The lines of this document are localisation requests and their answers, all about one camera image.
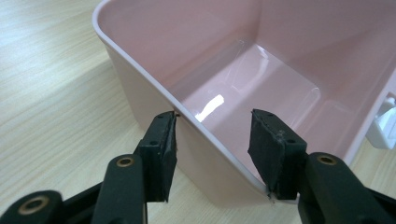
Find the plastic bin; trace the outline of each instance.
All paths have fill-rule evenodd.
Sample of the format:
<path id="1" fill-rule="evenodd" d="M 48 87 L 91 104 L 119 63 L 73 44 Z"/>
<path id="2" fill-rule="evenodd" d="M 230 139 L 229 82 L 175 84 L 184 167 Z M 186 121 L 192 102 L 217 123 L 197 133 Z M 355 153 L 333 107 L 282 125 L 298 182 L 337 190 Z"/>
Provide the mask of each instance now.
<path id="1" fill-rule="evenodd" d="M 351 162 L 396 96 L 396 2 L 106 0 L 93 13 L 137 121 L 176 110 L 178 166 L 213 203 L 266 203 L 251 110 Z"/>

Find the bin bottom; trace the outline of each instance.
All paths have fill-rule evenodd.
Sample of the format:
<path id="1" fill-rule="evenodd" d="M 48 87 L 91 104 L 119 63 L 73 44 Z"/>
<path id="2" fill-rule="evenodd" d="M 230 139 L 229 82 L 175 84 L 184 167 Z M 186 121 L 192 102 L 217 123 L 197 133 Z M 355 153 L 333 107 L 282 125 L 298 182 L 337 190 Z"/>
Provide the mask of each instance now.
<path id="1" fill-rule="evenodd" d="M 271 111 L 296 131 L 320 98 L 315 84 L 246 40 L 207 60 L 170 92 L 258 179 L 248 155 L 251 110 Z"/>

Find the wooden table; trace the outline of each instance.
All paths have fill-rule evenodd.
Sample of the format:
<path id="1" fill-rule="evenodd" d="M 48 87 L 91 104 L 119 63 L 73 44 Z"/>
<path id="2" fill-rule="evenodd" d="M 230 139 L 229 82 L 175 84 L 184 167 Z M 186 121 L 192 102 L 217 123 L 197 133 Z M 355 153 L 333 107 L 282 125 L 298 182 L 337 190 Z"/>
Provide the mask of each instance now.
<path id="1" fill-rule="evenodd" d="M 92 29 L 99 0 L 0 3 L 0 213 L 21 196 L 67 199 L 102 181 L 107 163 L 143 136 L 104 45 Z M 364 141 L 351 168 L 396 197 L 396 151 Z M 219 208 L 176 169 L 170 203 L 150 223 L 301 223 L 294 204 Z"/>

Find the wood grain surface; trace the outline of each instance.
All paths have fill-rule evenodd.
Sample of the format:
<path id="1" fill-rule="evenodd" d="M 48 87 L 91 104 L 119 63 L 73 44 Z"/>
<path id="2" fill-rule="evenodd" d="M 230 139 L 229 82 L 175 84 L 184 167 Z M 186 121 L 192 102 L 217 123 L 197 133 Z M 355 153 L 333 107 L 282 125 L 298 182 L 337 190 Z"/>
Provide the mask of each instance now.
<path id="1" fill-rule="evenodd" d="M 0 2 L 0 214 L 25 194 L 67 199 L 102 181 L 143 136 L 92 28 L 99 0 Z M 396 197 L 396 151 L 361 145 L 352 170 Z M 295 204 L 219 208 L 178 169 L 149 223 L 301 223 Z"/>

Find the white plastic part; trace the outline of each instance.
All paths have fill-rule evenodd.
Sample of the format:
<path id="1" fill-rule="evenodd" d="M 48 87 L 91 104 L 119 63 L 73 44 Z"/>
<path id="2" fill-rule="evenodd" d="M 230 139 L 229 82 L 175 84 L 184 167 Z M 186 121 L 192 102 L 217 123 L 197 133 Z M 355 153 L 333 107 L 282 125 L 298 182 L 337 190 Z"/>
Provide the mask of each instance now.
<path id="1" fill-rule="evenodd" d="M 388 97 L 381 105 L 366 137 L 374 147 L 395 148 L 396 104 L 393 97 Z"/>

